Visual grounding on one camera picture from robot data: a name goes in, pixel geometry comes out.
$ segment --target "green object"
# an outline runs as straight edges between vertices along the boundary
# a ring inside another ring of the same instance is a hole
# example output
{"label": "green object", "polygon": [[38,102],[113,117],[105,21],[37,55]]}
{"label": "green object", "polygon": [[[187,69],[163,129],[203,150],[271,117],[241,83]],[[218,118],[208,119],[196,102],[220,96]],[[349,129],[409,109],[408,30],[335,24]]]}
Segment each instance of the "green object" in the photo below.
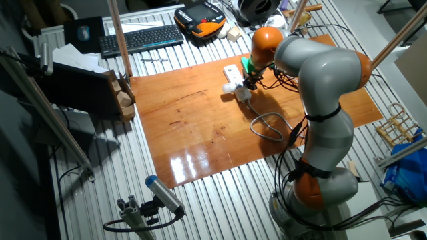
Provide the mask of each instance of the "green object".
{"label": "green object", "polygon": [[255,71],[254,66],[249,62],[249,59],[242,57],[242,59],[240,59],[240,63],[242,64],[244,72],[248,75],[251,75],[250,73]]}

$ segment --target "wall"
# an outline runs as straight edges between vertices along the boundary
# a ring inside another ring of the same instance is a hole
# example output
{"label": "wall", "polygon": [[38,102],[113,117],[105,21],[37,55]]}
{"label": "wall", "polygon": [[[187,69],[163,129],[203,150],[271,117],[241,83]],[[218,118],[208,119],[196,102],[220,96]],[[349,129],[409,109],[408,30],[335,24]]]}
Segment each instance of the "wall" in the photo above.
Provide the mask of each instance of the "wall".
{"label": "wall", "polygon": [[[11,45],[17,52],[31,54],[33,50],[21,38],[21,18],[16,0],[0,2],[0,48]],[[42,187],[44,170],[31,142],[33,118],[16,98],[2,91],[0,114],[0,239],[48,239],[43,202],[49,194]]]}

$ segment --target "orange device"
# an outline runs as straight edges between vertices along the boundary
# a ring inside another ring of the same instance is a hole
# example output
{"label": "orange device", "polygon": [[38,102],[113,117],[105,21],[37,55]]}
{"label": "orange device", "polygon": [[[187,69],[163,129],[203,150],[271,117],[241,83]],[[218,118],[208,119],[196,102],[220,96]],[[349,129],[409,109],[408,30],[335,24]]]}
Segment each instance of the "orange device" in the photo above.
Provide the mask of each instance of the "orange device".
{"label": "orange device", "polygon": [[197,1],[176,9],[174,18],[188,33],[203,38],[213,36],[226,22],[224,13],[207,1]]}

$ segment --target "gray cable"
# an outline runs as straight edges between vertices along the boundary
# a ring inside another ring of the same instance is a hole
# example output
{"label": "gray cable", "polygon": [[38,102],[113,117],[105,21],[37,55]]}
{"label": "gray cable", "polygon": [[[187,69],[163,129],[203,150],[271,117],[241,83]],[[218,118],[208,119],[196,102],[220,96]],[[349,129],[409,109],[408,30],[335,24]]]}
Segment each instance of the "gray cable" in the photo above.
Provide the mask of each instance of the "gray cable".
{"label": "gray cable", "polygon": [[[260,136],[260,137],[263,137],[263,138],[265,138],[265,139],[272,140],[272,141],[277,141],[277,142],[283,141],[283,135],[279,132],[279,130],[277,130],[277,129],[273,128],[272,126],[270,126],[270,125],[267,123],[267,121],[264,119],[264,117],[265,117],[265,116],[268,116],[268,115],[277,115],[277,116],[279,116],[279,117],[280,117],[280,119],[282,119],[282,120],[286,123],[286,125],[291,129],[291,131],[294,129],[294,128],[292,128],[292,126],[288,123],[288,121],[286,121],[286,119],[285,119],[282,115],[280,115],[279,113],[271,112],[271,113],[259,114],[259,113],[258,113],[258,112],[257,112],[257,111],[252,107],[252,105],[251,105],[251,101],[250,101],[249,99],[246,101],[246,103],[247,103],[248,107],[249,107],[249,108],[250,108],[250,109],[251,109],[251,110],[252,110],[256,115],[258,115],[254,120],[252,120],[251,125],[250,125],[250,129],[251,129],[251,131],[252,131],[253,133],[255,133],[256,135],[258,135],[258,136]],[[280,136],[280,138],[279,138],[279,139],[275,139],[275,138],[273,138],[273,137],[268,137],[268,136],[266,136],[266,135],[263,135],[263,134],[258,133],[257,131],[255,131],[255,130],[254,130],[254,128],[253,128],[254,123],[255,123],[256,121],[260,120],[260,119],[264,122],[264,124],[265,124],[269,129],[271,129],[272,131],[276,132],[276,133]]]}

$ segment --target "white paper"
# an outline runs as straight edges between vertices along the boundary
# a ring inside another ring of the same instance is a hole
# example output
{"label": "white paper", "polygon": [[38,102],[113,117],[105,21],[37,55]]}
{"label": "white paper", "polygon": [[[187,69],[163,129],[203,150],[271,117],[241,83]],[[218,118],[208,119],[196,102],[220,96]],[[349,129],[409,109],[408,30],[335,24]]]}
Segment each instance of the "white paper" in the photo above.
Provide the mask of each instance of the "white paper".
{"label": "white paper", "polygon": [[[154,21],[149,23],[126,23],[126,24],[122,24],[121,28],[123,29],[123,33],[129,33],[132,31],[150,29],[152,27],[161,27],[161,26],[163,26],[162,21]],[[108,33],[110,35],[115,35],[114,27],[109,28]]]}
{"label": "white paper", "polygon": [[81,54],[72,44],[67,44],[60,49],[56,48],[53,50],[53,61],[96,73],[108,71],[108,69],[98,65],[98,53]]}

